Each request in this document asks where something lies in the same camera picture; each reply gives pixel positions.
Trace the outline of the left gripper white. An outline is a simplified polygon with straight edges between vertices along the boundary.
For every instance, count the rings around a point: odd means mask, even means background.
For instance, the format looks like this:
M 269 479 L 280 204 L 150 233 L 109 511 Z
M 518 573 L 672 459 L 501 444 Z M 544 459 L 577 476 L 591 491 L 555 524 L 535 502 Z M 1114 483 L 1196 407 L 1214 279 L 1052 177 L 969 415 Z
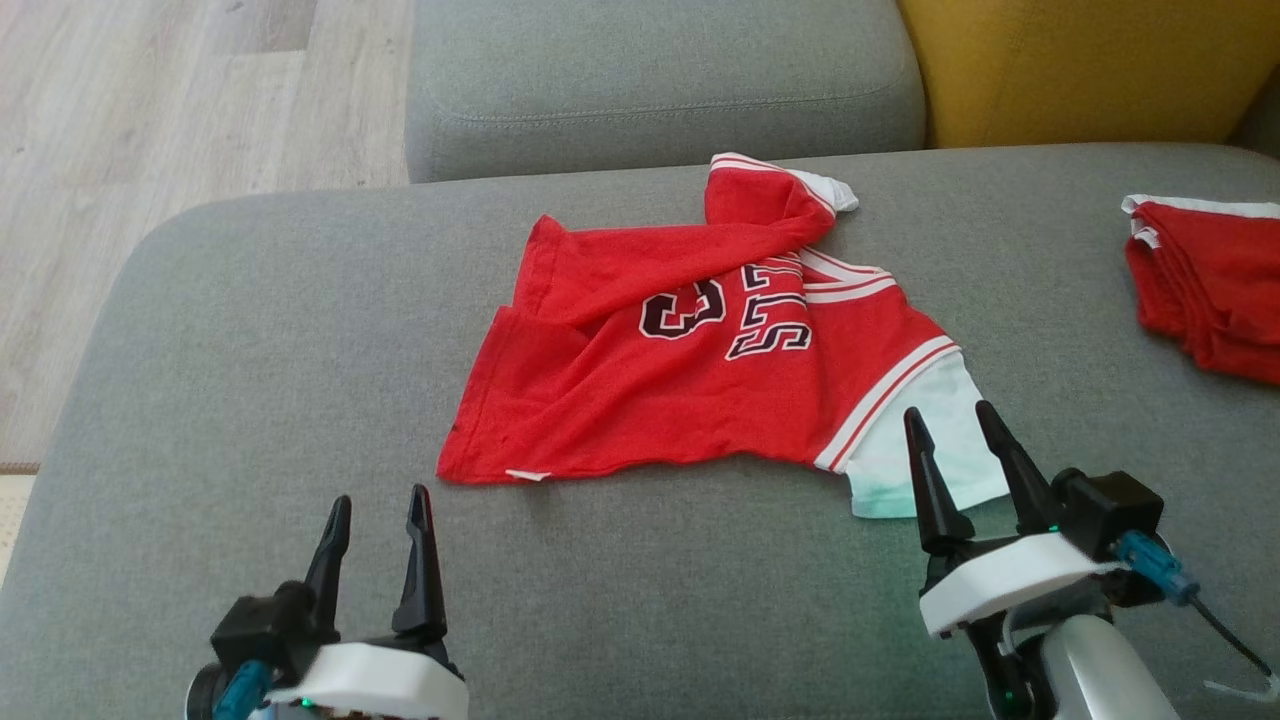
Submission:
M 351 497 L 342 495 L 332 505 L 303 580 L 314 593 L 310 618 L 317 633 L 337 633 L 351 516 Z M 445 638 L 448 624 L 433 507 L 424 484 L 411 491 L 406 532 L 410 560 L 390 626 L 398 637 L 435 644 Z M 463 679 L 425 653 L 348 642 L 321 647 L 301 680 L 269 692 L 265 703 L 265 719 L 467 719 L 470 694 Z

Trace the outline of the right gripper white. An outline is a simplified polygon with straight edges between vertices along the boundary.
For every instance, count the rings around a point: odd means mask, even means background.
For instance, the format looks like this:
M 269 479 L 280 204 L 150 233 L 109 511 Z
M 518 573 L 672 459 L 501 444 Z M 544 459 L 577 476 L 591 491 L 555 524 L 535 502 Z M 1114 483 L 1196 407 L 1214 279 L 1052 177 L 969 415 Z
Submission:
M 1060 529 L 1062 505 L 995 406 L 975 414 L 1000 462 L 1018 534 Z M 934 460 L 934 441 L 918 407 L 902 418 L 922 550 L 943 556 L 977 530 L 957 509 Z M 927 630 L 964 634 L 978 657 L 992 719 L 1120 719 L 1123 638 L 1102 580 L 1120 569 L 1089 559 L 1059 533 L 1011 539 L 960 562 L 919 601 Z

